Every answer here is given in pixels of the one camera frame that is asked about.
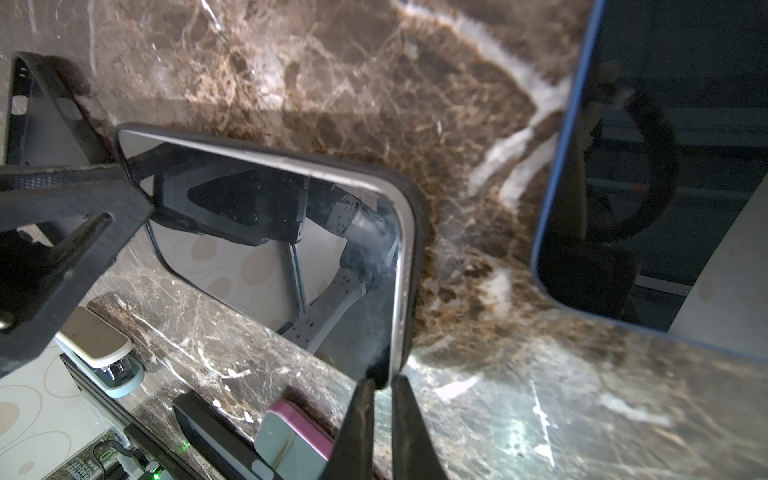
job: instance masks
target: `brown marble surface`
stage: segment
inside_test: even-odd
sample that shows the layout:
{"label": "brown marble surface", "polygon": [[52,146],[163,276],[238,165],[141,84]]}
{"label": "brown marble surface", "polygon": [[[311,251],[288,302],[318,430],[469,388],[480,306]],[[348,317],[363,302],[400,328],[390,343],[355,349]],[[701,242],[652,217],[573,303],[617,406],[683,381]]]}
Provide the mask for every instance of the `brown marble surface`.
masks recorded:
{"label": "brown marble surface", "polygon": [[[589,8],[9,0],[0,77],[15,50],[54,55],[107,139],[116,124],[143,121],[416,179],[432,241],[405,372],[451,478],[768,477],[764,365],[566,313],[531,281],[540,159]],[[281,395],[331,432],[341,422],[351,381],[175,280],[143,231],[87,300],[134,339],[149,374],[124,401],[175,449],[184,442],[169,405],[189,388],[244,435]],[[384,476],[389,413],[380,392]],[[218,478],[193,449],[184,456]]]}

